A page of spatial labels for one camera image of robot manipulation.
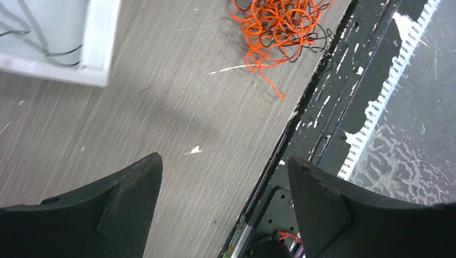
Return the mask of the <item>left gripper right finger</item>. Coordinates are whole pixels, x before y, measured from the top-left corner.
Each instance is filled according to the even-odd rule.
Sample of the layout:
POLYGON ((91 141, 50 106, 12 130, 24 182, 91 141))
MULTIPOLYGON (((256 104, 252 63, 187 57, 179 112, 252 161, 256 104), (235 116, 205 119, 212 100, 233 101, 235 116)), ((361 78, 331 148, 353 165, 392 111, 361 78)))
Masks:
POLYGON ((298 156, 288 176, 307 257, 455 257, 453 203, 387 197, 298 156))

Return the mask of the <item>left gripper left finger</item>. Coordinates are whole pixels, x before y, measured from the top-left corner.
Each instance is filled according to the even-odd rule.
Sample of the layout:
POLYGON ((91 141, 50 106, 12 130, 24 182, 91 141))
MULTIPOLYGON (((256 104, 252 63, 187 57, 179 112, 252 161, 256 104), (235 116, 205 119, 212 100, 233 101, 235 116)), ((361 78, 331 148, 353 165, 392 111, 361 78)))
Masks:
POLYGON ((1 208, 1 257, 142 257, 162 172, 152 153, 40 204, 1 208))

